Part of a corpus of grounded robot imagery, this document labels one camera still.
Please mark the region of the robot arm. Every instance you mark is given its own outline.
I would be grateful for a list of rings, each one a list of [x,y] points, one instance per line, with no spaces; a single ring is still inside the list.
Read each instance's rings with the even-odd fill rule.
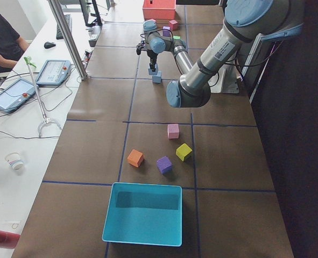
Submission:
[[[136,53],[147,53],[152,71],[156,70],[158,54],[172,53],[182,75],[168,84],[167,101],[176,108],[197,108],[210,99],[209,80],[243,43],[250,43],[259,34],[267,41],[292,38],[302,31],[304,13],[305,1],[227,1],[222,29],[195,63],[182,40],[161,35],[150,20],[143,23],[143,40]]]

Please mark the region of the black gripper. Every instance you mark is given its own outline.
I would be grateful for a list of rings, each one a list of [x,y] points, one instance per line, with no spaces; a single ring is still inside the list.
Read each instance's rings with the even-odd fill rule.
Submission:
[[[147,50],[147,56],[150,58],[149,68],[151,71],[155,72],[157,70],[156,65],[158,54],[155,53],[153,50]]]

